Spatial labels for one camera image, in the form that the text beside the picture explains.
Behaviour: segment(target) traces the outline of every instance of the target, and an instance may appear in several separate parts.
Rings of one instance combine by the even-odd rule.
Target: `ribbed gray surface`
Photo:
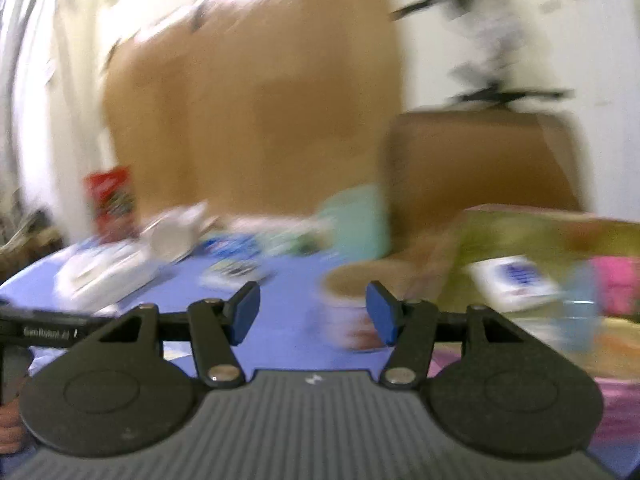
[[[188,425],[142,452],[110,460],[88,460],[41,450],[10,477],[11,480],[612,478],[583,454],[543,463],[515,463],[466,449],[434,424],[417,396],[376,386],[367,372],[259,372],[241,390],[209,394]]]

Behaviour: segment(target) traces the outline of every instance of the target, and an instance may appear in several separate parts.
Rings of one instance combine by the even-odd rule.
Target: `purple cloth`
[[[202,271],[213,262],[211,256],[199,253],[167,267],[153,282],[127,296],[120,305],[128,308],[140,303],[156,303],[161,312],[178,312],[203,298],[228,299],[229,291],[198,284]],[[340,258],[327,254],[281,256],[268,260],[267,266],[274,276],[261,286],[260,314],[245,341],[234,349],[247,376],[260,368],[367,369],[375,378],[378,376],[389,350],[341,350],[325,341],[322,334],[319,282],[324,273],[342,263]],[[61,266],[62,262],[45,258],[0,286],[0,296],[15,306],[55,310],[52,291],[55,274]],[[188,374],[195,374],[191,357],[178,359],[175,363]],[[613,386],[608,384],[607,387],[610,391]],[[617,418],[623,418],[623,412],[631,417],[633,408],[638,409],[637,403],[631,406],[623,400],[628,399],[626,396],[615,398],[615,402],[610,402],[607,396],[607,415],[613,405],[622,406],[616,410]],[[640,442],[638,435],[636,438],[631,434],[622,438],[620,432],[615,435],[614,439],[594,444],[591,451],[615,473],[626,476],[640,463]]]

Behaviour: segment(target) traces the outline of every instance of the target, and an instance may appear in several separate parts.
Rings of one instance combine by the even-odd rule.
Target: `wall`
[[[86,168],[111,163],[108,136],[100,125],[96,105],[99,71],[109,49],[143,24],[192,1],[63,3],[70,72],[76,82],[78,102],[71,107],[76,111],[70,115],[68,103],[60,100],[60,87],[50,90],[53,143],[62,145],[51,156],[58,196],[52,200],[57,201],[59,212],[78,203],[79,175],[84,169],[72,168],[72,153],[82,153],[79,158]],[[399,6],[412,0],[393,1]],[[514,67],[514,79],[526,86],[575,91],[574,99],[545,108],[571,114],[586,154],[584,179],[592,208],[603,215],[640,219],[640,170],[636,169],[640,108],[634,105],[640,102],[640,45],[632,0],[513,1],[527,33],[527,44]],[[407,109],[441,106],[451,96],[469,90],[449,76],[450,70],[476,54],[464,30],[462,23],[449,21],[442,8],[420,12],[399,23],[406,55]],[[90,141],[83,150],[79,149],[84,144],[81,139]],[[89,228],[86,209],[82,212],[82,207],[76,205],[72,215],[67,212],[60,216],[73,238],[82,237]]]

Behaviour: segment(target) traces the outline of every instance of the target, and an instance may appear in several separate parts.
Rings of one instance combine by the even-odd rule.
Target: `finger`
[[[3,428],[0,430],[0,446],[10,446],[11,444],[21,444],[26,436],[26,431],[21,426],[15,428]]]
[[[14,442],[12,444],[0,444],[0,455],[9,455],[17,453],[24,448],[22,442]]]
[[[12,400],[5,406],[0,406],[0,428],[13,428],[20,425],[18,399]]]

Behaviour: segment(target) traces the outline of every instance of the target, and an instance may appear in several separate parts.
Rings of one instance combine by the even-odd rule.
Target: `red bag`
[[[129,168],[92,173],[85,177],[84,185],[101,243],[117,242],[138,234]]]

